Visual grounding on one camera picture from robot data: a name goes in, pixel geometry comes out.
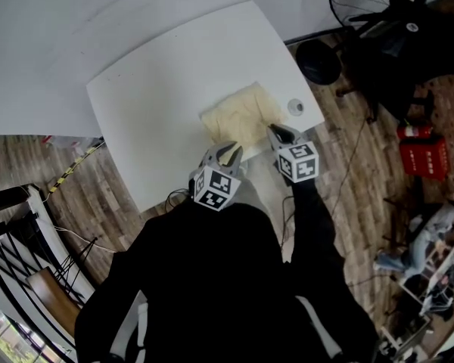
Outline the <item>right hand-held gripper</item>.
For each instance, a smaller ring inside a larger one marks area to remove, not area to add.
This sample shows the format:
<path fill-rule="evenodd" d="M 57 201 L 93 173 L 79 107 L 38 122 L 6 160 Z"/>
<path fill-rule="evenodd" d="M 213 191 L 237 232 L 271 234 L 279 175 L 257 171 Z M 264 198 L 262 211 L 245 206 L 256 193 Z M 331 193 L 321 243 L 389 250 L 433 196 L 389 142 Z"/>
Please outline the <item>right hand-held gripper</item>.
<path fill-rule="evenodd" d="M 266 134 L 279 172 L 293 183 L 319 175 L 319 154 L 311 141 L 297 130 L 283 124 L 267 126 Z"/>

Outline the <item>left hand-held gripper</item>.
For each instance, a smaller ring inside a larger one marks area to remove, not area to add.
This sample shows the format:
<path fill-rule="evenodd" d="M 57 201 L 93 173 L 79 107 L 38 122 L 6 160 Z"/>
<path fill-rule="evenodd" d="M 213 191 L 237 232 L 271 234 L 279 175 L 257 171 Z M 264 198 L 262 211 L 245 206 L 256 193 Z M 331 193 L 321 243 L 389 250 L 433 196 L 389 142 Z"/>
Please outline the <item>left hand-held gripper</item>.
<path fill-rule="evenodd" d="M 191 199 L 214 211 L 225 208 L 240 186 L 238 171 L 243 156 L 239 146 L 225 160 L 225 155 L 237 144 L 224 141 L 210 147 L 204 154 L 199 168 L 189 175 L 188 189 Z"/>

